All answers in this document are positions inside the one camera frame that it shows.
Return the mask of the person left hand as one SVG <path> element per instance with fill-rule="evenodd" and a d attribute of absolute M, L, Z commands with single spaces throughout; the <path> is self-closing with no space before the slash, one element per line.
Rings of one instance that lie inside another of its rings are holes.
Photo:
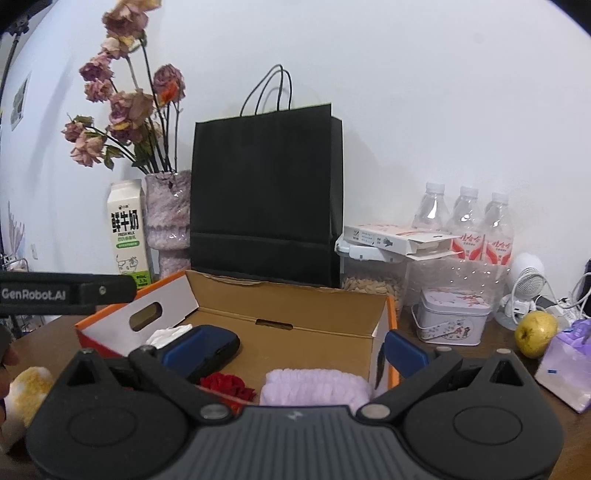
<path fill-rule="evenodd" d="M 12 346 L 12 334 L 4 327 L 0 327 L 0 424 L 6 420 L 5 398 L 10 391 L 11 376 L 7 366 L 14 366 L 19 363 L 19 357 Z"/>

